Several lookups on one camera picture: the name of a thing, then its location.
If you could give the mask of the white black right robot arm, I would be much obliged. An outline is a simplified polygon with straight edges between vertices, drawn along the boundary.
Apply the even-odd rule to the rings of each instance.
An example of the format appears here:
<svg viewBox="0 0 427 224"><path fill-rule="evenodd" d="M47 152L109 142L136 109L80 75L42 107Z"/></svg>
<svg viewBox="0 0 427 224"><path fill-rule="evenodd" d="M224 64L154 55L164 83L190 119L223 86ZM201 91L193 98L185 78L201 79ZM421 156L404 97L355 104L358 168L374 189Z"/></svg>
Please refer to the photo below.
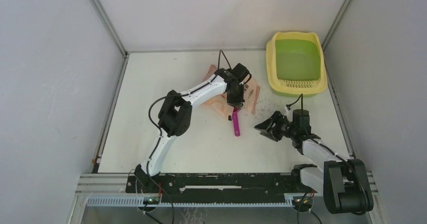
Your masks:
<svg viewBox="0 0 427 224"><path fill-rule="evenodd" d="M280 141L288 138L292 146L312 164L295 165L291 185L303 192L311 188L323 195L331 214L362 215L372 211L374 201L365 164L360 159L346 159L311 132L309 111L297 109L292 116L275 111L267 120L255 125L261 135Z"/></svg>

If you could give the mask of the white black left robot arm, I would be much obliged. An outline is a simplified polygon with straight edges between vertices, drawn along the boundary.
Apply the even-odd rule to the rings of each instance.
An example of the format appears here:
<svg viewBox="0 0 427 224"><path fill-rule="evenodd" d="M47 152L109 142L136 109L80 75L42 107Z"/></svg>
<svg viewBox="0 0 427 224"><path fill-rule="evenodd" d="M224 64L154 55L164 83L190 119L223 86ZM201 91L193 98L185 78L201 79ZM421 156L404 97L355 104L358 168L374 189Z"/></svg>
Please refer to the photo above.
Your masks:
<svg viewBox="0 0 427 224"><path fill-rule="evenodd" d="M250 71L238 63L234 68L220 68L199 85L183 91L171 90L166 96L155 100L149 107L150 122L158 129L157 136L146 159L140 164L143 174L138 186L145 192L157 187L157 178L165 157L175 139L190 127L192 110L209 99L226 94L226 103L232 108L244 105L244 80L250 80Z"/></svg>

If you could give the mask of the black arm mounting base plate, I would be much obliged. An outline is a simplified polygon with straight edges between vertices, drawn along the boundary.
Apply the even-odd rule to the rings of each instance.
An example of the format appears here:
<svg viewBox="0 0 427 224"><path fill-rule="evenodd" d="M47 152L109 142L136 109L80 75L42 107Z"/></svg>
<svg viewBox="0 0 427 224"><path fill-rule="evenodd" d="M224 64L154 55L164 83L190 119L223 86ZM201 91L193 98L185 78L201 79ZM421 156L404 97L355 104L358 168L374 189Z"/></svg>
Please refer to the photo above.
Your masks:
<svg viewBox="0 0 427 224"><path fill-rule="evenodd" d="M287 195L313 192L290 173L163 173L150 180L142 172L126 181L129 194L153 194L173 204L284 204Z"/></svg>

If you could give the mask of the pink cat litter bag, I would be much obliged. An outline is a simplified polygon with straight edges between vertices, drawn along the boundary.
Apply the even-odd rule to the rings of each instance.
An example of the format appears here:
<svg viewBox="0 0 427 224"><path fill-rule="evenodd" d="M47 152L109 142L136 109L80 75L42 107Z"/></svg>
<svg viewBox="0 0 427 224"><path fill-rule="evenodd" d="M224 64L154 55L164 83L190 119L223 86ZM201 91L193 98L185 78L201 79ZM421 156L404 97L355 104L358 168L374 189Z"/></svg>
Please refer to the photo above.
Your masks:
<svg viewBox="0 0 427 224"><path fill-rule="evenodd" d="M231 120L232 113L240 100L243 100L240 110L255 115L259 94L260 86L254 78L251 78L247 83L244 81L244 84L235 85L225 93L210 98L204 105L210 107L221 117Z"/></svg>

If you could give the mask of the magenta plastic scoop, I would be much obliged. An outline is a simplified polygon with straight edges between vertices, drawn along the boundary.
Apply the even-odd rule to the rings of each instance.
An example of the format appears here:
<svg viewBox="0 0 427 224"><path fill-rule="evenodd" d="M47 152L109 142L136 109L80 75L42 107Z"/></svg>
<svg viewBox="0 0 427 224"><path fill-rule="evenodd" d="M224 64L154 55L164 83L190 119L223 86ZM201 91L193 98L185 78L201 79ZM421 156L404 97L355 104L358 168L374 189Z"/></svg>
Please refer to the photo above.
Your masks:
<svg viewBox="0 0 427 224"><path fill-rule="evenodd" d="M239 126L238 112L239 112L239 109L238 108L234 108L232 116L231 116L232 124L233 124L233 130L234 130L234 136L236 136L236 137L240 137L241 136L240 126Z"/></svg>

